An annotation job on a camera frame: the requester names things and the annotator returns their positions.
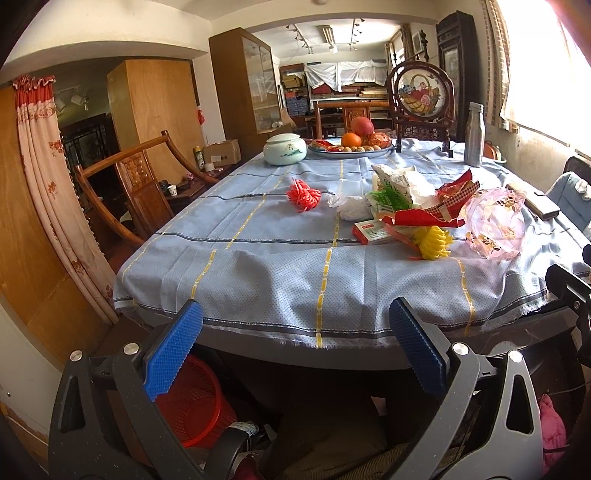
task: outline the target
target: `glass cabinet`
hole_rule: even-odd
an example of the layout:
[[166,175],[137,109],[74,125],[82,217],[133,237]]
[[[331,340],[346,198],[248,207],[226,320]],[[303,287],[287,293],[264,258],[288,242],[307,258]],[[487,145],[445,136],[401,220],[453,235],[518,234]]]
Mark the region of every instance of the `glass cabinet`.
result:
[[249,38],[242,37],[242,47],[256,131],[262,132],[271,129],[273,123],[281,118],[273,60],[269,50]]
[[211,37],[209,47],[224,133],[238,139],[242,158],[252,158],[269,137],[291,131],[279,125],[271,48],[242,28]]

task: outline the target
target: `window curtain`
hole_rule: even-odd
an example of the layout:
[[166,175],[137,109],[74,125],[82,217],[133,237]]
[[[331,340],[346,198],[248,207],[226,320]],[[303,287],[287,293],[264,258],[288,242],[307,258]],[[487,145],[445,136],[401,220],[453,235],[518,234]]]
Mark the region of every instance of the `window curtain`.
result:
[[306,65],[305,71],[311,88],[318,88],[325,83],[337,92],[355,82],[385,85],[388,76],[386,65],[372,60]]
[[480,0],[486,25],[488,48],[488,85],[485,100],[485,122],[509,130],[503,109],[509,86],[509,34],[497,0]]
[[505,118],[591,155],[585,55],[545,0],[498,2],[511,38]]
[[37,214],[58,257],[88,303],[107,324],[115,274],[100,251],[72,185],[57,125],[53,77],[22,76],[17,90],[21,159]]
[[591,2],[582,0],[547,0],[591,64]]

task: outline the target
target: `plastic bag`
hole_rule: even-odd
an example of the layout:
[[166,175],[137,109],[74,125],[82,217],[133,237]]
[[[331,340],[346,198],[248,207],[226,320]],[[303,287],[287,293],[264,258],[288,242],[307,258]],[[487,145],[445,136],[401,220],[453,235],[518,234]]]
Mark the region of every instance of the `plastic bag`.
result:
[[519,255],[525,236],[524,200],[525,193],[507,189],[476,192],[460,212],[470,247],[488,259],[510,260]]
[[365,197],[347,197],[344,195],[334,195],[327,201],[329,207],[337,207],[340,217],[343,220],[352,222],[361,222],[370,219],[371,211]]
[[369,205],[363,196],[363,184],[356,180],[339,180],[336,195],[327,201],[329,207],[337,208],[343,220],[361,222],[372,217]]
[[372,166],[378,175],[379,184],[391,186],[404,196],[406,208],[427,209],[438,203],[435,187],[414,167],[394,169],[384,164]]

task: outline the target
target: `pink cloth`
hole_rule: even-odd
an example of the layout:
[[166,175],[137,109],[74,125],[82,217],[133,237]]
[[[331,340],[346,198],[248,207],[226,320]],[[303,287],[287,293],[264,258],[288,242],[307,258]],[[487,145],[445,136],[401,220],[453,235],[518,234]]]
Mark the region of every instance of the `pink cloth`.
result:
[[[544,394],[540,400],[540,420],[542,424],[542,445],[544,450],[566,446],[566,429],[560,415],[554,409],[551,398]],[[558,462],[563,452],[544,454],[544,474]]]
[[525,194],[507,189],[478,190],[464,205],[468,244],[483,257],[510,260],[521,252]]
[[28,75],[14,81],[22,167],[57,256],[88,303],[111,325],[118,319],[112,307],[115,273],[100,251],[72,185],[57,125],[53,82],[53,77]]

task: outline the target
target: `wooden chair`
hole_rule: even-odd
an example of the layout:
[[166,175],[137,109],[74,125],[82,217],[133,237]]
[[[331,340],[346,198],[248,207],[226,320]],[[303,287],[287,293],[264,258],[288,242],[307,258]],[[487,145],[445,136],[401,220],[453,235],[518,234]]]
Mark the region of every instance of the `wooden chair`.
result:
[[[320,115],[321,102],[314,102],[314,116],[316,117],[316,138],[321,139],[322,136],[322,118]],[[367,101],[367,102],[322,102],[322,108],[341,108],[343,109],[343,123],[345,124],[345,132],[351,132],[351,121],[357,116],[364,116],[371,118],[371,107],[389,108],[388,102]]]
[[416,138],[442,142],[443,151],[453,157],[449,129],[455,103],[447,73],[425,61],[406,60],[394,66],[386,88],[397,133],[396,152],[402,151],[403,137]]
[[[174,158],[195,177],[200,177],[206,184],[218,182],[218,179],[205,175],[183,157],[167,130],[162,131],[161,137],[119,152],[88,168],[82,169],[80,165],[77,165],[74,170],[80,187],[100,217],[115,233],[135,247],[142,245],[150,235],[158,231],[174,216],[157,179],[154,178],[154,172],[150,167],[146,152],[147,149],[163,143],[166,143]],[[144,237],[143,239],[123,226],[111,214],[88,182],[89,177],[111,165],[115,166],[119,181],[128,198],[129,212],[136,223],[139,234]]]

